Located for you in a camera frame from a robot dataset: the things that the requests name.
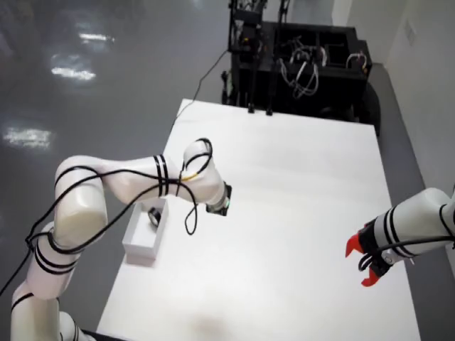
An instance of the white wall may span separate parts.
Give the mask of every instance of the white wall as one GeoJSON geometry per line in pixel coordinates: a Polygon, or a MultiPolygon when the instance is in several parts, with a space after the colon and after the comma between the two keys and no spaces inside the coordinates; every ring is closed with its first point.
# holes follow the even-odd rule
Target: white wall
{"type": "Polygon", "coordinates": [[[410,0],[387,69],[427,187],[455,182],[455,1],[410,0]],[[405,19],[417,35],[405,36],[405,19]]]}
{"type": "Polygon", "coordinates": [[[354,26],[357,36],[367,41],[374,62],[387,62],[406,3],[407,0],[352,0],[347,26],[354,26]]]}
{"type": "Polygon", "coordinates": [[[334,26],[346,26],[353,0],[335,0],[333,2],[332,23],[334,26]]]}

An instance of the white table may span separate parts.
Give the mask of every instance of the white table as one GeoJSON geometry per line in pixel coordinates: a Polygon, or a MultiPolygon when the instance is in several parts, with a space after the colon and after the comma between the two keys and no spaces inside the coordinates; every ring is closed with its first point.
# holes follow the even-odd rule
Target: white table
{"type": "Polygon", "coordinates": [[[403,263],[375,286],[348,238],[390,207],[373,127],[195,102],[166,152],[213,142],[227,217],[169,198],[153,267],[124,260],[97,331],[126,340],[419,340],[403,263]]]}

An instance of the glossy floor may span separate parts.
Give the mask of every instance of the glossy floor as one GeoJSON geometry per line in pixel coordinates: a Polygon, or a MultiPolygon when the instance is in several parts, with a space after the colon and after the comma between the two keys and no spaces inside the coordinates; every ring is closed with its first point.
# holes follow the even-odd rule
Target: glossy floor
{"type": "MultiPolygon", "coordinates": [[[[330,1],[296,1],[302,21],[329,23],[330,1]]],[[[31,224],[53,200],[58,164],[74,154],[131,159],[160,153],[181,99],[193,96],[224,51],[227,26],[224,0],[0,3],[0,283],[24,255],[31,224]]],[[[199,99],[219,102],[220,73],[228,65],[226,56],[199,99]]],[[[376,67],[370,79],[381,100],[381,153],[397,204],[423,183],[387,73],[376,67]]],[[[111,195],[107,204],[111,217],[121,207],[111,195]]],[[[83,328],[96,330],[123,257],[128,218],[84,253],[61,299],[83,328]]],[[[408,274],[422,339],[451,340],[455,284],[444,252],[422,257],[408,274]]],[[[9,338],[12,291],[24,276],[0,298],[2,340],[9,338]]]]}

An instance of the robotic arm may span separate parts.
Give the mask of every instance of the robotic arm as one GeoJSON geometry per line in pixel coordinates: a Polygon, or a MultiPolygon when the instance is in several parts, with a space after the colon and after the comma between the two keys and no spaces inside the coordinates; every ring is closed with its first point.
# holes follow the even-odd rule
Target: robotic arm
{"type": "Polygon", "coordinates": [[[93,340],[68,314],[59,315],[58,297],[70,283],[84,249],[80,246],[96,242],[106,230],[103,185],[129,204],[175,195],[205,203],[214,213],[229,205],[228,189],[215,167],[207,139],[188,146],[182,170],[165,155],[133,161],[89,156],[66,159],[55,174],[55,196],[63,195],[55,209],[55,221],[44,227],[47,234],[38,238],[26,280],[13,295],[11,341],[93,340]]]}
{"type": "Polygon", "coordinates": [[[428,188],[365,224],[346,245],[365,256],[359,270],[369,268],[364,286],[372,286],[390,267],[406,258],[455,242],[455,194],[428,188]]]}

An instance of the small box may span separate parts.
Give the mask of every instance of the small box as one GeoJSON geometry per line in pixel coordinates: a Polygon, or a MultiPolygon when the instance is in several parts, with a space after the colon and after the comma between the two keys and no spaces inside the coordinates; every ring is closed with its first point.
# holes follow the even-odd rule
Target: small box
{"type": "Polygon", "coordinates": [[[137,203],[122,241],[127,256],[155,259],[167,218],[168,203],[166,199],[160,197],[137,203]],[[158,227],[153,226],[149,219],[148,212],[152,207],[161,213],[158,227]]]}

